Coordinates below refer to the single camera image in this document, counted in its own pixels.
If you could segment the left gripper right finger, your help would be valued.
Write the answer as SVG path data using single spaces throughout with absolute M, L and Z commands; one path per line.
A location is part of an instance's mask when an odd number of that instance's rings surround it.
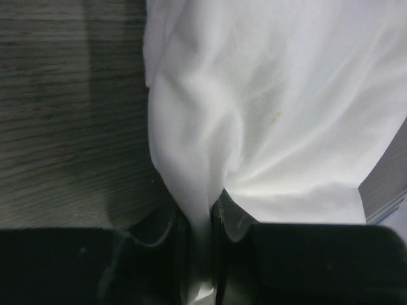
M 406 303 L 406 245 L 391 229 L 259 222 L 227 192 L 211 220 L 216 304 Z

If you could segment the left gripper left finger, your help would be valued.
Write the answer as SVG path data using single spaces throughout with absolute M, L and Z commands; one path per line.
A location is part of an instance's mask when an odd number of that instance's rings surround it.
M 1 230 L 2 304 L 185 304 L 189 225 L 167 203 L 130 229 Z

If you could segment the white t-shirt with robot print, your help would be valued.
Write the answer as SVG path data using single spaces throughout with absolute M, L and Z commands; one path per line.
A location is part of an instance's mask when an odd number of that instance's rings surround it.
M 406 119 L 405 1 L 148 1 L 151 159 L 209 295 L 210 208 L 363 224 L 359 186 Z

